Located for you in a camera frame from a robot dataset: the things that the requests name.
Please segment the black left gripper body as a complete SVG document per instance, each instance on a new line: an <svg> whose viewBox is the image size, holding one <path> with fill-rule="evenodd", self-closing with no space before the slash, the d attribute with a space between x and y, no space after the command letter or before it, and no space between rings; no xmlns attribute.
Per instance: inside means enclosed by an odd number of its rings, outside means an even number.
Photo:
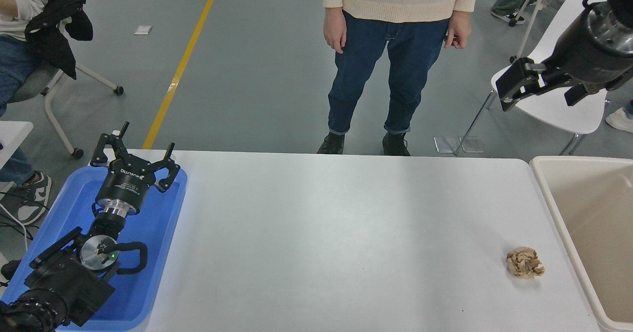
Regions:
<svg viewBox="0 0 633 332"><path fill-rule="evenodd" d="M142 206L155 181L155 174L147 169L149 164L133 155L111 161L95 202L104 206L107 201L119 200L129 206Z"/></svg>

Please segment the standing person's left hand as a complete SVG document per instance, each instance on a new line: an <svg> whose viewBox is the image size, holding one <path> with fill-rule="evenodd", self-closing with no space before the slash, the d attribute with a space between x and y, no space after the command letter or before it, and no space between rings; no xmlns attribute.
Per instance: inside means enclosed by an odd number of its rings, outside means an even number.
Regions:
<svg viewBox="0 0 633 332"><path fill-rule="evenodd" d="M453 10L445 37L445 48L466 49L468 39L472 34L470 14L463 10Z"/></svg>

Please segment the standing person's right hand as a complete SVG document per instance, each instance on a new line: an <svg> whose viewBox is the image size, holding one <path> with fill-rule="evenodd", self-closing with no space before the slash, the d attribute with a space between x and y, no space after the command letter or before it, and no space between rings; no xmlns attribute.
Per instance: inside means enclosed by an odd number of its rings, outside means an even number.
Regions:
<svg viewBox="0 0 633 332"><path fill-rule="evenodd" d="M337 54L343 54L347 41L347 25L341 7L325 8L323 22L325 42Z"/></svg>

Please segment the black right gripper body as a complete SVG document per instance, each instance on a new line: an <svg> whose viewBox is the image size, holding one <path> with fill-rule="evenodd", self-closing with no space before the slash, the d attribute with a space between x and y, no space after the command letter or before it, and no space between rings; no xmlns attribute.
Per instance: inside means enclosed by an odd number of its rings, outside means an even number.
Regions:
<svg viewBox="0 0 633 332"><path fill-rule="evenodd" d="M591 3L561 34L546 62L587 83L632 77L632 29L608 3Z"/></svg>

